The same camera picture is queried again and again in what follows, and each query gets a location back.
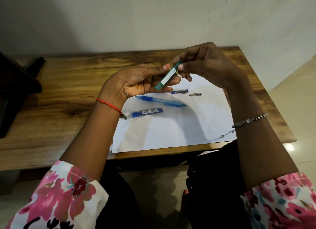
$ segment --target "fingernail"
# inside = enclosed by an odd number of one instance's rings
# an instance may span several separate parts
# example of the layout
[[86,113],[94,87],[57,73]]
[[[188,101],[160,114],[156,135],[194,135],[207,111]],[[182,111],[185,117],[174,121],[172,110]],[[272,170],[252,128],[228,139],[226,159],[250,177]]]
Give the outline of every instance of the fingernail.
[[167,63],[166,65],[164,65],[164,69],[168,69],[170,67],[170,63]]

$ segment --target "hand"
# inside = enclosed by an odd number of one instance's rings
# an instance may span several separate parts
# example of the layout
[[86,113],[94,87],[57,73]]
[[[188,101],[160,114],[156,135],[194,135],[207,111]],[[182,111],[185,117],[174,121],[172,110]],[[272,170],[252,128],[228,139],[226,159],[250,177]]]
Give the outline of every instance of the hand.
[[190,74],[204,77],[217,87],[227,88],[240,80],[248,80],[243,71],[233,64],[212,42],[203,43],[185,49],[172,63],[178,66],[182,78],[192,81]]
[[180,83],[179,76],[171,77],[160,91],[155,89],[167,72],[168,67],[150,67],[145,64],[121,69],[105,82],[99,98],[122,108],[130,97],[150,92],[170,92],[173,90],[170,86]]

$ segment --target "wood grain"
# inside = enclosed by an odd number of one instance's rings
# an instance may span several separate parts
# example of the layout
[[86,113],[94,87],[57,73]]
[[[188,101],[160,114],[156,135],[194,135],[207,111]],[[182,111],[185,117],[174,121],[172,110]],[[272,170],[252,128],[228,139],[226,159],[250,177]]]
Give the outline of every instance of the wood grain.
[[[221,48],[247,74],[269,121],[282,141],[295,137],[239,47]],[[37,79],[41,94],[30,95],[7,136],[0,139],[0,171],[47,167],[66,150],[91,110],[103,83],[122,67],[141,63],[164,65],[182,50],[103,53],[83,56],[45,57]],[[28,59],[16,59],[22,65]],[[217,149],[225,143],[110,153],[108,159],[174,154]]]

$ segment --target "white paper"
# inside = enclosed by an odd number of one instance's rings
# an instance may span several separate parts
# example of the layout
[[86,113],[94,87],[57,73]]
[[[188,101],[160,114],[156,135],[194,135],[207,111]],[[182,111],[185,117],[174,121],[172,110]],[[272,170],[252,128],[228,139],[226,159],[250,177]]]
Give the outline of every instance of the white paper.
[[[165,147],[179,147],[212,142],[232,141],[233,119],[224,92],[203,77],[191,75],[192,82],[182,79],[177,88],[189,93],[148,93],[146,96],[180,101],[187,107],[169,107],[162,103],[129,98],[122,112],[127,120],[119,119],[113,138],[113,152],[129,152]],[[189,96],[194,92],[201,96]],[[132,112],[163,108],[162,113],[132,118]]]

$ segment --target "floral sleeve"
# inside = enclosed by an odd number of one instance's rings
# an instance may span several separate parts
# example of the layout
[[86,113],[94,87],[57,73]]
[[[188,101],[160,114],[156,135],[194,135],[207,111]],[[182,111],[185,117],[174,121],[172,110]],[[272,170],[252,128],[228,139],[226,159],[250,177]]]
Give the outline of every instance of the floral sleeve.
[[57,161],[6,229],[95,228],[108,197],[103,187],[84,171]]
[[291,173],[245,192],[253,228],[316,228],[316,195],[303,173]]

